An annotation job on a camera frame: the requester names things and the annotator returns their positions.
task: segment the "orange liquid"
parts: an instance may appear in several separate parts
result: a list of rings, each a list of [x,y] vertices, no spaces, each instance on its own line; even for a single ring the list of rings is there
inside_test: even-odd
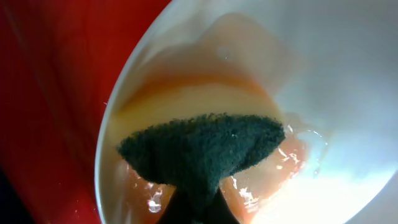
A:
[[[153,75],[110,119],[109,137],[116,145],[132,132],[153,124],[204,113],[258,114],[282,119],[267,93],[242,76],[174,75],[166,78]],[[250,223],[255,212],[248,208],[248,197],[237,185],[256,188],[256,192],[252,192],[253,200],[268,198],[278,191],[281,183],[299,171],[304,160],[305,145],[290,134],[280,149],[276,149],[258,166],[235,175],[237,184],[231,178],[222,181],[228,205],[241,223]],[[142,223],[155,223],[174,189],[152,185],[132,169],[129,170],[128,181],[127,203],[130,208]]]

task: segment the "red background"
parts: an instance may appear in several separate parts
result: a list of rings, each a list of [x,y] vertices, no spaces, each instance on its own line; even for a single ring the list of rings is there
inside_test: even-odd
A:
[[[99,223],[113,85],[169,0],[0,0],[0,166],[37,223]]]

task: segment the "scrubbing pad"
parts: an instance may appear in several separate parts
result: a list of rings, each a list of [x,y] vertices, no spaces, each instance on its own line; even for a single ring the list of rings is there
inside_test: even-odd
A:
[[[282,124],[274,119],[204,114],[133,133],[117,150],[142,178],[186,192],[200,215],[220,179],[256,165],[284,138]]]

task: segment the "red tablecloth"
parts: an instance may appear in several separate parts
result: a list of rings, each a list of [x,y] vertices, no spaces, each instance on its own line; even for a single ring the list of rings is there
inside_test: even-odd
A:
[[[94,156],[129,54],[169,0],[0,0],[0,166],[37,223],[99,223]]]

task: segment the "dark green sponge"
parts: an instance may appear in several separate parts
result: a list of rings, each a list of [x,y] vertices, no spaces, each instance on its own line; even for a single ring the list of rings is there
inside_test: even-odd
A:
[[[133,133],[117,150],[142,178],[186,192],[200,213],[220,179],[256,165],[284,139],[282,124],[274,119],[204,114]]]

